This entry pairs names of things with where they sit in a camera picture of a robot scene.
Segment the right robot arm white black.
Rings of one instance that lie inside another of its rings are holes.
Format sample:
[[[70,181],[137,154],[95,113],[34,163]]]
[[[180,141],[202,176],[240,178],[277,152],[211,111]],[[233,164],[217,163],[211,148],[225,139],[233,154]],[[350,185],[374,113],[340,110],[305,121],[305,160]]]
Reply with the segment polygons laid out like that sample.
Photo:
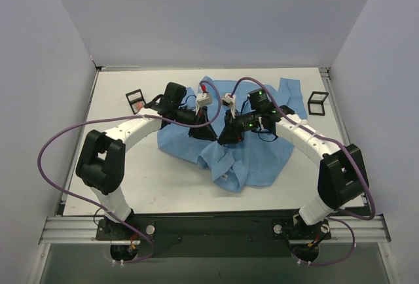
[[[275,107],[263,89],[250,92],[247,99],[251,111],[240,114],[233,94],[222,97],[228,110],[224,118],[225,126],[218,138],[220,145],[238,144],[244,140],[246,132],[267,131],[290,142],[319,168],[314,199],[293,215],[295,233],[311,232],[328,215],[364,193],[368,183],[357,146],[345,147],[328,141],[288,106]]]

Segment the blue button-up shirt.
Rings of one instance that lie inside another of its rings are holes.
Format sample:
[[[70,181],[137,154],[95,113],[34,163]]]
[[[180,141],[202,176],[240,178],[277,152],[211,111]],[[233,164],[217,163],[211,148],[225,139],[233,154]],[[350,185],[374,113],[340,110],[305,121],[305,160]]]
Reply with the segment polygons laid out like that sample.
[[[231,92],[235,80],[212,80],[223,96]],[[300,118],[307,118],[301,92],[301,82],[281,78],[278,89],[266,84],[278,105],[286,105]],[[252,82],[239,84],[235,96],[237,107],[246,101],[250,91],[260,88]],[[176,158],[210,169],[212,182],[231,192],[241,192],[247,186],[270,186],[290,159],[294,146],[285,139],[273,135],[246,132],[244,141],[236,145],[221,146],[216,141],[194,139],[189,129],[169,124],[157,133],[158,148]]]

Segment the red maple leaf brooch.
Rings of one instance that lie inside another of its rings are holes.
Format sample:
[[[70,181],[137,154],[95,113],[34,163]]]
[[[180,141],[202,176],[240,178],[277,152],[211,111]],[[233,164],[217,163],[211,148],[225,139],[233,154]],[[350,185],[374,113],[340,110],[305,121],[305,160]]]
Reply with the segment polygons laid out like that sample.
[[[135,108],[137,111],[140,111],[144,107],[144,102],[139,101],[135,103]]]

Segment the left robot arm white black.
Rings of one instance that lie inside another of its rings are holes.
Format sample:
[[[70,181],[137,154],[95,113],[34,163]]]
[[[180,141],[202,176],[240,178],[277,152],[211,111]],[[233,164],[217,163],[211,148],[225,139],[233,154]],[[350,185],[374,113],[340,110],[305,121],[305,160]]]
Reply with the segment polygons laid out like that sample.
[[[194,109],[183,105],[187,89],[177,83],[167,84],[163,94],[146,103],[133,118],[100,132],[88,132],[76,165],[76,176],[90,187],[107,219],[112,221],[111,231],[120,239],[134,233],[134,213],[125,200],[121,183],[124,179],[126,153],[142,139],[168,124],[189,128],[189,136],[201,140],[216,140],[217,136],[208,120],[208,105],[212,96],[201,84],[195,97]]]

